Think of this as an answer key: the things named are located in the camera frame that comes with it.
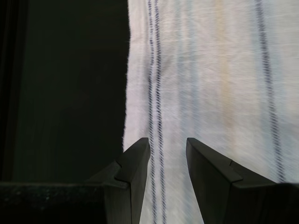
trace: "black surface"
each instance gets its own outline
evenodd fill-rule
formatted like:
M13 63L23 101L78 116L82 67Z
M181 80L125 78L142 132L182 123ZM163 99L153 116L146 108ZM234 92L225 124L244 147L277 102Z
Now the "black surface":
M0 180L13 172L27 0L0 1Z
M29 0L25 40L13 180L87 179L122 153L127 1Z
M298 222L298 185L268 180L194 138L186 156L205 224Z
M138 224L149 158L142 138L85 183L0 182L0 220Z

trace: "woven cloth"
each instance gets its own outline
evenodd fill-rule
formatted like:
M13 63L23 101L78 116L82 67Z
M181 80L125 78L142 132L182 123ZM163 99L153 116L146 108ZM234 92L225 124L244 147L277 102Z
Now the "woven cloth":
M203 223L187 137L275 182L299 182L299 1L128 4L123 145L149 137L152 149L140 223Z

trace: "towel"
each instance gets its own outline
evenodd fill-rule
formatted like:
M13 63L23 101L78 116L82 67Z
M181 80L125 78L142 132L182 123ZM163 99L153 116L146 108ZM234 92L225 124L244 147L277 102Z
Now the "towel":
M299 182L299 1L128 0L124 150L149 137L140 223L203 223L194 137L275 182Z

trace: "dark background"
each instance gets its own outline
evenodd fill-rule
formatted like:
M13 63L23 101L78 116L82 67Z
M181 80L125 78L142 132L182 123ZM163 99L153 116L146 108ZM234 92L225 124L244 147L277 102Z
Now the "dark background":
M28 1L6 180L80 182L122 153L128 48L126 0Z

